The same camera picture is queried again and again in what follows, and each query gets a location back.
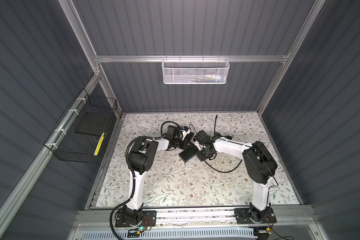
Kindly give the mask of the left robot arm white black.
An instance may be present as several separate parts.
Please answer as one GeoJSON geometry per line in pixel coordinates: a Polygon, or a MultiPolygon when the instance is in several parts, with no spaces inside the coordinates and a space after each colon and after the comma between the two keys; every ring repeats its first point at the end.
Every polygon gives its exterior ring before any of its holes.
{"type": "Polygon", "coordinates": [[[131,177],[129,198],[114,209],[121,210],[124,215],[122,220],[134,226],[143,219],[144,182],[146,173],[152,168],[156,153],[178,148],[185,153],[194,146],[191,143],[194,134],[189,127],[165,121],[160,131],[159,137],[139,136],[126,148],[125,158],[131,177]]]}

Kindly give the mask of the black network switch blue ports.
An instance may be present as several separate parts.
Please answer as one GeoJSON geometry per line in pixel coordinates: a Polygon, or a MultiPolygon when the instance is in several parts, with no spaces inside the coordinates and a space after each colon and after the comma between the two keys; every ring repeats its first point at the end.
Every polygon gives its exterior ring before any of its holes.
{"type": "Polygon", "coordinates": [[[179,153],[180,159],[187,163],[190,159],[192,159],[197,154],[198,148],[193,146],[192,148],[188,148],[181,153],[179,153]]]}

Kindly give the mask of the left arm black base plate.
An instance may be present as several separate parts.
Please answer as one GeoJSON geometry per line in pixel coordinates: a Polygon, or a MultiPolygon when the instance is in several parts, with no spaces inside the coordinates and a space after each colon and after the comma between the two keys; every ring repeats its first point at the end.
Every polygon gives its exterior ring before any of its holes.
{"type": "Polygon", "coordinates": [[[116,214],[117,228],[154,227],[156,225],[156,211],[118,211],[116,214]]]}

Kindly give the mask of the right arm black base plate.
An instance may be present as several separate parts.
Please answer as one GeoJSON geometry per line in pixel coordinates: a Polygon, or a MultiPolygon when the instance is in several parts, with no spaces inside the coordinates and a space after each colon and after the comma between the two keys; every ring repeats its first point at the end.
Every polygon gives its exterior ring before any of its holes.
{"type": "Polygon", "coordinates": [[[258,211],[256,208],[236,208],[234,214],[238,224],[277,223],[277,218],[271,207],[267,207],[263,211],[258,211]]]}

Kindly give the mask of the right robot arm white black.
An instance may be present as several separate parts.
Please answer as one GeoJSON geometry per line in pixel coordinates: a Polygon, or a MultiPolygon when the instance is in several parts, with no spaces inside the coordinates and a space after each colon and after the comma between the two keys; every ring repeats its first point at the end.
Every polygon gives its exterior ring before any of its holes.
{"type": "Polygon", "coordinates": [[[245,163],[247,173],[254,182],[250,211],[253,218],[262,218],[271,206],[269,200],[271,179],[275,176],[278,167],[265,144],[260,141],[253,144],[241,143],[219,134],[210,137],[204,131],[196,134],[194,144],[198,149],[196,155],[202,162],[211,161],[218,153],[224,153],[239,158],[245,163]]]}

